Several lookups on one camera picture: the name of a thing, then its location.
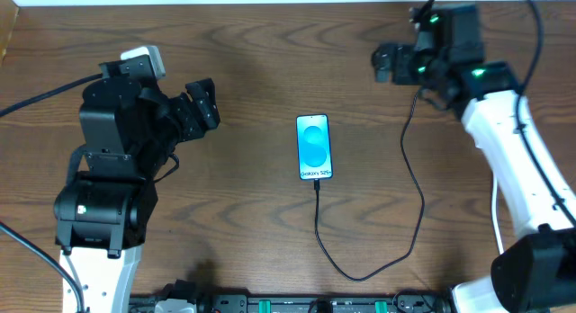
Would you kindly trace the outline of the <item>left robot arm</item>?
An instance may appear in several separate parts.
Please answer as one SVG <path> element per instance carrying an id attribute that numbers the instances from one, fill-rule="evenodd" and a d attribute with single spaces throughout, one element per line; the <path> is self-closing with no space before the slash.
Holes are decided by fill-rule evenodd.
<path id="1" fill-rule="evenodd" d="M 80 311 L 125 312 L 160 169 L 178 144 L 219 126 L 215 84 L 188 83 L 169 98 L 155 79 L 100 79 L 84 90 L 79 119 L 85 143 L 54 203 L 60 262 L 80 291 Z"/>

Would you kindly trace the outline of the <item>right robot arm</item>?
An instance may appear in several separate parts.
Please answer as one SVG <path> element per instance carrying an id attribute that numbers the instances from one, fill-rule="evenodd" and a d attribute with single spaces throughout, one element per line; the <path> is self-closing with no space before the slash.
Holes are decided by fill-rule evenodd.
<path id="1" fill-rule="evenodd" d="M 451 289 L 454 312 L 536 312 L 575 301 L 575 193 L 541 139 L 505 62 L 384 43 L 375 78 L 436 91 L 484 154 L 517 237 L 490 274 Z"/>

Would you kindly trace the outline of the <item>blue screen Galaxy smartphone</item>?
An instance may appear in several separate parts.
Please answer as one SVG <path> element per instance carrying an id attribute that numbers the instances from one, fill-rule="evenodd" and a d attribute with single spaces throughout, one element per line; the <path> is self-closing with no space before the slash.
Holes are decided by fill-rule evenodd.
<path id="1" fill-rule="evenodd" d="M 296 118 L 299 177 L 302 180 L 323 180 L 333 176 L 326 114 L 301 115 Z"/>

